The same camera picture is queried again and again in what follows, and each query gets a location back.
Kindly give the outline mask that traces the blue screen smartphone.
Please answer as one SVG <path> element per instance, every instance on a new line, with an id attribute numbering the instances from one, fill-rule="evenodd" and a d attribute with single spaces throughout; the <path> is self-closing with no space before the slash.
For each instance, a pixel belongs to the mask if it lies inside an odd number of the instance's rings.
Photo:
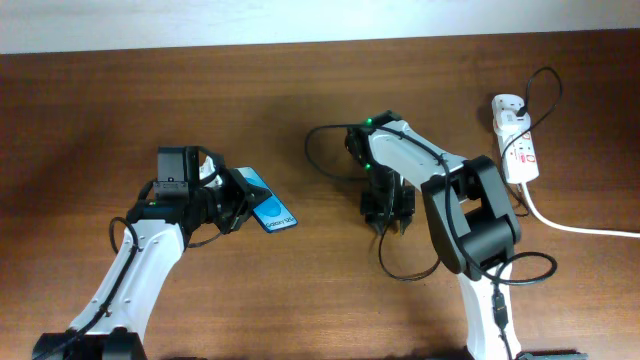
<path id="1" fill-rule="evenodd" d="M 238 171 L 249 184 L 266 189 L 271 193 L 253 210 L 254 218 L 267 233 L 284 231 L 298 225 L 297 219 L 253 168 L 241 167 L 238 168 Z"/>

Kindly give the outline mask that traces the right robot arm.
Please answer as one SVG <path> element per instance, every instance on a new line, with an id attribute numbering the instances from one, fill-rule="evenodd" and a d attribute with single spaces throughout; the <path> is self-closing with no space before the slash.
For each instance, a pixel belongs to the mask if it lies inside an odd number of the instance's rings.
<path id="1" fill-rule="evenodd" d="M 347 128 L 345 146 L 366 169 L 372 200 L 364 212 L 380 228 L 404 222 L 410 208 L 397 200 L 404 181 L 421 192 L 433 247 L 456 275 L 467 321 L 466 351 L 472 359 L 580 359 L 576 350 L 528 352 L 512 323 L 513 286 L 541 283 L 554 275 L 557 261 L 529 279 L 513 279 L 521 227 L 495 163 L 450 154 L 416 134 L 398 114 L 386 111 Z"/>

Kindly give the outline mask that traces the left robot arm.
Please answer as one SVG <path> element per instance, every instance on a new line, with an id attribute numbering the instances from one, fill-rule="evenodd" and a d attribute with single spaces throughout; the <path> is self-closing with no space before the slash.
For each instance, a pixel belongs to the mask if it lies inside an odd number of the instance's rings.
<path id="1" fill-rule="evenodd" d="M 123 239 L 97 292 L 66 331 L 41 335 L 33 359 L 145 358 L 150 315 L 194 232 L 208 224 L 220 235 L 237 231 L 272 196 L 202 146 L 161 147 L 157 165 L 132 208 L 109 223 L 110 236 L 123 225 Z"/>

